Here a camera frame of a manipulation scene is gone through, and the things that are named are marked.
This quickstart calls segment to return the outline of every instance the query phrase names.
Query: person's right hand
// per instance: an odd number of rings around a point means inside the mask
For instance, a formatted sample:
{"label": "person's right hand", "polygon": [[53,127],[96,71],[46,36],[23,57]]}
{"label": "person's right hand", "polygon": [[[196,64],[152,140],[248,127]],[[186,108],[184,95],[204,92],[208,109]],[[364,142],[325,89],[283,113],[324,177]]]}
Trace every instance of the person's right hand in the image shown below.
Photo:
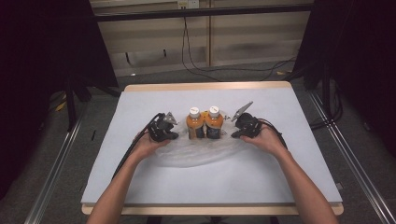
{"label": "person's right hand", "polygon": [[266,124],[262,125],[262,129],[254,138],[249,138],[247,136],[242,135],[240,137],[246,143],[253,144],[254,146],[271,153],[274,156],[278,156],[279,153],[286,150],[286,148],[282,145],[279,140],[279,137],[276,135],[275,131],[273,131]]}

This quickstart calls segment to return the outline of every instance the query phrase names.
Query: person's left arm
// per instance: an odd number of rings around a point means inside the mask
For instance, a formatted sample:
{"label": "person's left arm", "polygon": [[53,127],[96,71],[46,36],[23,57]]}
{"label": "person's left arm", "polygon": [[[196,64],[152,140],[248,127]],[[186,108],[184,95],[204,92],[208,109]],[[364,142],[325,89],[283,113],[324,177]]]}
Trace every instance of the person's left arm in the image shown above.
{"label": "person's left arm", "polygon": [[145,133],[95,204],[87,223],[118,223],[137,165],[157,148],[163,147],[168,143],[169,140],[157,143],[151,140],[148,133]]}

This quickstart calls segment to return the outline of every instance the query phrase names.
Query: bottle cap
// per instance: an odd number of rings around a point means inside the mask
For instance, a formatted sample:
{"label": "bottle cap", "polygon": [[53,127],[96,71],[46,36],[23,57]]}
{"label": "bottle cap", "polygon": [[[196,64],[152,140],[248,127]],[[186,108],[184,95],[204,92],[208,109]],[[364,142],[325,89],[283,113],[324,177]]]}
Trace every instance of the bottle cap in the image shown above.
{"label": "bottle cap", "polygon": [[198,119],[200,115],[198,107],[190,108],[190,117],[192,119]]}
{"label": "bottle cap", "polygon": [[212,118],[216,118],[219,115],[219,108],[215,105],[210,106],[209,115]]}

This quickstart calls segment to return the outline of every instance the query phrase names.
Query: clear plastic wrap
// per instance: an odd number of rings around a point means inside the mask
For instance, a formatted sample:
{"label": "clear plastic wrap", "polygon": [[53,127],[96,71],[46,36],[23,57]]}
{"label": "clear plastic wrap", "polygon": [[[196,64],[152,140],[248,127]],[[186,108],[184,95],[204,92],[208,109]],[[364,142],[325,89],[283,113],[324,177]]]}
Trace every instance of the clear plastic wrap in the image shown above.
{"label": "clear plastic wrap", "polygon": [[237,130],[234,123],[227,119],[221,127],[220,139],[190,140],[186,120],[183,119],[172,130],[179,134],[178,139],[157,149],[154,162],[159,166],[192,167],[224,160],[246,147],[245,142],[231,137]]}

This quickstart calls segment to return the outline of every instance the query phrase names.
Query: orange bottle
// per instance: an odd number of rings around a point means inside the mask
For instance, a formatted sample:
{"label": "orange bottle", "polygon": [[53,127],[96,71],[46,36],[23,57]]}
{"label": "orange bottle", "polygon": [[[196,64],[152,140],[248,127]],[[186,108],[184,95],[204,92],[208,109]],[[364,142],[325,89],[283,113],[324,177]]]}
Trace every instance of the orange bottle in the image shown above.
{"label": "orange bottle", "polygon": [[209,114],[205,117],[206,137],[211,139],[219,139],[221,137],[221,126],[223,116],[219,112],[217,106],[210,106]]}
{"label": "orange bottle", "polygon": [[198,107],[192,107],[190,114],[186,118],[187,127],[189,128],[189,138],[205,138],[204,124],[205,118],[201,116]]}

